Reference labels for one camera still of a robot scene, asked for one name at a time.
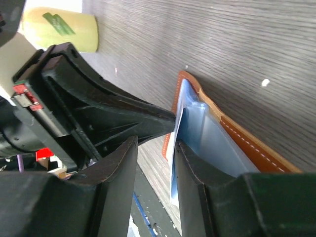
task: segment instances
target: white speck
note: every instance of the white speck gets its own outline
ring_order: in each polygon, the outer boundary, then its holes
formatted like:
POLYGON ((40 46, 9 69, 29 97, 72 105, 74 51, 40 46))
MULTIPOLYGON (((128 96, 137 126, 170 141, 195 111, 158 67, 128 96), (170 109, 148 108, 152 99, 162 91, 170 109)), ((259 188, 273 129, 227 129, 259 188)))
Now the white speck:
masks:
POLYGON ((270 83, 270 80, 265 78, 265 79, 261 82, 261 86, 266 87, 269 83, 270 83))

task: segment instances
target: white stitching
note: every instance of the white stitching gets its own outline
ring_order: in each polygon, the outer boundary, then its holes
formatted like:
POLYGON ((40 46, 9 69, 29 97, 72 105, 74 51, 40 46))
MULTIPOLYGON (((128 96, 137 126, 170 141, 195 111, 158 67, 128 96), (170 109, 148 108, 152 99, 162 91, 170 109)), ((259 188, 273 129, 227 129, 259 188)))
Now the white stitching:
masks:
MULTIPOLYGON (((231 131, 233 131, 234 133, 236 133, 236 131, 232 130, 231 127, 229 127, 224 121, 222 121, 223 124, 229 128, 231 131)), ((281 169, 280 167, 277 166, 277 164, 273 163, 269 158, 267 158, 264 154, 262 154, 257 148, 255 148, 253 145, 251 145, 248 141, 246 141, 244 138, 241 138, 244 142, 246 142, 248 145, 250 145, 251 148, 255 149, 256 152, 258 152, 262 157, 266 158, 269 162, 271 162, 274 166, 276 166, 280 171, 285 172, 283 169, 281 169)))
POLYGON ((216 110, 212 110, 212 111, 214 111, 214 113, 217 115, 219 119, 221 118, 220 115, 216 112, 216 110))

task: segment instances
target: screw hole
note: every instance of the screw hole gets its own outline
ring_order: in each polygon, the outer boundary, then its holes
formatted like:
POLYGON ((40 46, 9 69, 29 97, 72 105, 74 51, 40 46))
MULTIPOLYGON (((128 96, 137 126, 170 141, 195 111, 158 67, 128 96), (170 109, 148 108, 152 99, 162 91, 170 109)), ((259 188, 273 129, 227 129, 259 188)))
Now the screw hole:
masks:
POLYGON ((78 58, 78 54, 77 54, 77 52, 76 52, 74 49, 71 50, 71 54, 72 54, 75 58, 78 58))

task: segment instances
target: blue cable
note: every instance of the blue cable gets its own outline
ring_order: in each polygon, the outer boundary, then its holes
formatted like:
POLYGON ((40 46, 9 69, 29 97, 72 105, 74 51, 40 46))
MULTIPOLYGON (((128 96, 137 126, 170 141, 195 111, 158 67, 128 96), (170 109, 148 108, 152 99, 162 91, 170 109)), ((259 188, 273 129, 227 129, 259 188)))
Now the blue cable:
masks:
POLYGON ((139 200, 138 200, 138 198, 137 198, 137 196, 136 196, 136 194, 134 192, 133 192, 133 198, 134 198, 134 200, 136 202, 136 205, 137 205, 137 207, 138 207, 138 209, 140 211, 140 214, 142 214, 142 217, 143 217, 143 219, 145 221, 146 226, 149 229, 149 232, 151 233, 152 237, 156 237, 157 235, 155 234, 155 232, 154 232, 149 220, 146 217, 144 209, 143 209, 142 205, 140 204, 140 202, 139 202, 139 200))

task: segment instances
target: gray wood grain surface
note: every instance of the gray wood grain surface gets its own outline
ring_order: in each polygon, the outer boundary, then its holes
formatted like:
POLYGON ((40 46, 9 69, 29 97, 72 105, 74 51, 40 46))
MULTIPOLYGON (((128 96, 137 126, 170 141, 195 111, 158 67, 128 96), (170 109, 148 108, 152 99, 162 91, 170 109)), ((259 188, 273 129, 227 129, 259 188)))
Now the gray wood grain surface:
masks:
MULTIPOLYGON (((100 35, 85 58, 106 80, 170 109, 177 73, 187 70, 236 122, 316 170, 315 1, 85 0, 83 10, 100 35)), ((139 164, 179 227, 162 140, 140 147, 139 164)))

